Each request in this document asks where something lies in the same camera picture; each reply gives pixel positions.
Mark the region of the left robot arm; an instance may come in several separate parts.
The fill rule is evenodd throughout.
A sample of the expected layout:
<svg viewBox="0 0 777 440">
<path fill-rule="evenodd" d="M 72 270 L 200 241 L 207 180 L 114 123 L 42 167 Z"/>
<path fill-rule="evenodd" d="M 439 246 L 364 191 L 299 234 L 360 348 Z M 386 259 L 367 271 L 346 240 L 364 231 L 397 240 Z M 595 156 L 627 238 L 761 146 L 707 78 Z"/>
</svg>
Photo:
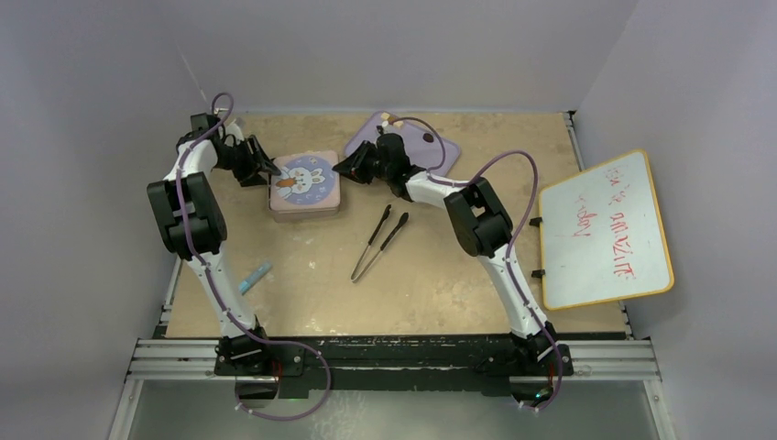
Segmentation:
<svg viewBox="0 0 777 440">
<path fill-rule="evenodd" d="M 214 372 L 220 376 L 270 375 L 279 371 L 281 349 L 268 342 L 250 311 L 226 256 L 227 225 L 209 176 L 232 172 L 243 187 L 267 185 L 280 174 L 255 136 L 216 115 L 191 118 L 172 170 L 147 187 L 148 199 L 166 249 L 195 273 L 217 315 L 221 337 Z"/>
</svg>

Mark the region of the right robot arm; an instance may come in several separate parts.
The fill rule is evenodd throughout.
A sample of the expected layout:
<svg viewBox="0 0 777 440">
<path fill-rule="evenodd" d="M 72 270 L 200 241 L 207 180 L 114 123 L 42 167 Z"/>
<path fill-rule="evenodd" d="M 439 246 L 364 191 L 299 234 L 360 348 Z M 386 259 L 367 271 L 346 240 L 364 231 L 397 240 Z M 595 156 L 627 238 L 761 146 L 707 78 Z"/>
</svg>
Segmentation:
<svg viewBox="0 0 777 440">
<path fill-rule="evenodd" d="M 522 226 L 513 224 L 481 172 L 468 181 L 436 176 L 411 162 L 402 137 L 394 133 L 363 142 L 333 170 L 359 184 L 380 180 L 401 199 L 443 209 L 459 246 L 482 265 L 497 292 L 508 317 L 511 356 L 517 366 L 555 382 L 573 373 L 566 347 L 558 342 L 520 270 L 515 243 Z"/>
</svg>

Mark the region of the silver metal box lid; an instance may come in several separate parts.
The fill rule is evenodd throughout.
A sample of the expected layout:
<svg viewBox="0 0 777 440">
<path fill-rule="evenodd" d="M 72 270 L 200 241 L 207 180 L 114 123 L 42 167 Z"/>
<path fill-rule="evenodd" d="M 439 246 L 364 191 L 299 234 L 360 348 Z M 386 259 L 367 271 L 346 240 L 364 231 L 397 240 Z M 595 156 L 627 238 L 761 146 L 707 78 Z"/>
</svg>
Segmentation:
<svg viewBox="0 0 777 440">
<path fill-rule="evenodd" d="M 310 151 L 273 160 L 280 169 L 280 176 L 271 176 L 270 199 L 341 200 L 340 175 L 332 170 L 339 162 L 334 150 Z"/>
</svg>

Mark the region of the black metal tongs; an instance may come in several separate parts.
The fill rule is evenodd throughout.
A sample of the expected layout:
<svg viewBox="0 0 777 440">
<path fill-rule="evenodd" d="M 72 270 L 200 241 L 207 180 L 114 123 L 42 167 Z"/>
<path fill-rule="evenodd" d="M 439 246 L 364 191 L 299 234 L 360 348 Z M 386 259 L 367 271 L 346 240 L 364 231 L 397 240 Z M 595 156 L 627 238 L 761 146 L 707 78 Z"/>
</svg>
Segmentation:
<svg viewBox="0 0 777 440">
<path fill-rule="evenodd" d="M 381 232 L 382 227 L 387 222 L 391 215 L 391 204 L 387 204 L 384 208 L 381 217 L 378 220 L 377 225 L 373 229 L 373 232 L 371 233 L 369 239 L 367 240 L 367 243 L 365 247 L 363 248 L 361 254 L 359 255 L 356 264 L 354 265 L 350 275 L 349 280 L 352 283 L 359 282 L 366 273 L 372 268 L 372 266 L 378 261 L 378 258 L 384 253 L 386 248 L 391 243 L 392 239 L 399 233 L 399 231 L 404 227 L 409 219 L 410 214 L 408 212 L 404 212 L 400 215 L 398 222 L 393 226 L 391 231 L 388 233 L 388 235 L 378 244 L 377 250 L 375 253 L 369 258 L 368 254 L 371 251 L 371 249 L 376 245 L 376 240 L 378 238 L 379 233 Z"/>
</svg>

